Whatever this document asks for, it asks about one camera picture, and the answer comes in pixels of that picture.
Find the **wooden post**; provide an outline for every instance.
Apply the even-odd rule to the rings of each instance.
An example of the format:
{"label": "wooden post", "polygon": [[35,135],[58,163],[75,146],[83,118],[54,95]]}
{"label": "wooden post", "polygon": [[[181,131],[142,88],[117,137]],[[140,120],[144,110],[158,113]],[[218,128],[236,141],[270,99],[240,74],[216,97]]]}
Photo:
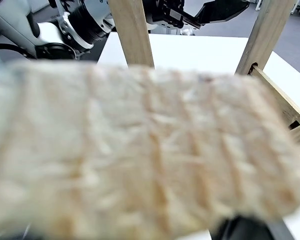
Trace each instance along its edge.
{"label": "wooden post", "polygon": [[296,0],[263,0],[249,40],[236,69],[237,74],[249,73],[256,63],[263,70]]}
{"label": "wooden post", "polygon": [[108,0],[128,65],[154,67],[142,0]]}
{"label": "wooden post", "polygon": [[300,124],[300,108],[292,101],[288,95],[283,92],[259,67],[252,68],[251,75],[259,78],[264,85],[270,89],[274,98],[278,102],[284,121],[290,126],[295,121]]}

